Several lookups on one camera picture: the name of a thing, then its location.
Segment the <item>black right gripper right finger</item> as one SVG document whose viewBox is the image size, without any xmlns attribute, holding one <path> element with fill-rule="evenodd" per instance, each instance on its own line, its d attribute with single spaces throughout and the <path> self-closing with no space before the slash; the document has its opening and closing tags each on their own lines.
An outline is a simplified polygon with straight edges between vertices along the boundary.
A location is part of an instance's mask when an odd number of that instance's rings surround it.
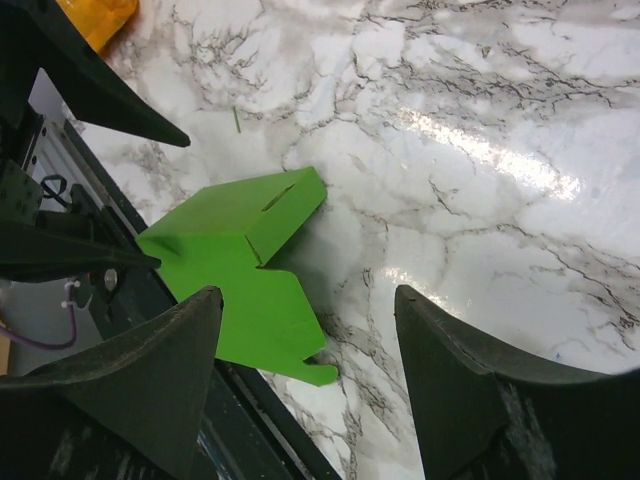
<svg viewBox="0 0 640 480">
<path fill-rule="evenodd" d="M 515 348 L 410 286 L 395 321 L 429 479 L 635 479 L 639 374 L 607 375 Z"/>
</svg>

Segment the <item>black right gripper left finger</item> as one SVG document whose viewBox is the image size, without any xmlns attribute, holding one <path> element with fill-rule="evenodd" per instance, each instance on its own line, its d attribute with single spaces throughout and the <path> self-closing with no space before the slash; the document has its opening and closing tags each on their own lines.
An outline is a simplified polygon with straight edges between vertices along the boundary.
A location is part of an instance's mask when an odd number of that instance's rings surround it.
<svg viewBox="0 0 640 480">
<path fill-rule="evenodd" d="M 133 329 L 1 379 L 4 479 L 187 479 L 223 297 L 204 287 Z"/>
</svg>

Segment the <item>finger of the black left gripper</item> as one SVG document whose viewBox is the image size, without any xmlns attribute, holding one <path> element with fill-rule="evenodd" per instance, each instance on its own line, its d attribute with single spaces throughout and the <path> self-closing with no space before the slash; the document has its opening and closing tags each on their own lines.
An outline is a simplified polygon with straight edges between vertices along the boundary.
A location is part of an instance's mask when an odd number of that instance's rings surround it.
<svg viewBox="0 0 640 480">
<path fill-rule="evenodd" d="M 1 278 L 42 283 L 118 268 L 157 269 L 161 261 L 140 252 L 50 233 L 15 222 L 1 224 Z"/>
<path fill-rule="evenodd" d="M 91 48 L 55 1 L 1 3 L 1 120 L 23 120 L 44 70 L 73 115 L 112 130 L 187 147 L 189 136 L 146 104 Z"/>
</svg>

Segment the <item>green paper box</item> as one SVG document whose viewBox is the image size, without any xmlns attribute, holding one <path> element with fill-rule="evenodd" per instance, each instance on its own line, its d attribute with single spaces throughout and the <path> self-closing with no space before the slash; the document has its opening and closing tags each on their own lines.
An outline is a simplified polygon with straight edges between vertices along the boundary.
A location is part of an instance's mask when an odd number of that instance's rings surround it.
<svg viewBox="0 0 640 480">
<path fill-rule="evenodd" d="M 177 301 L 205 286 L 223 296 L 217 358 L 315 386 L 336 381 L 313 365 L 326 338 L 297 278 L 267 263 L 324 202 L 312 167 L 204 187 L 136 238 L 160 260 Z"/>
</svg>

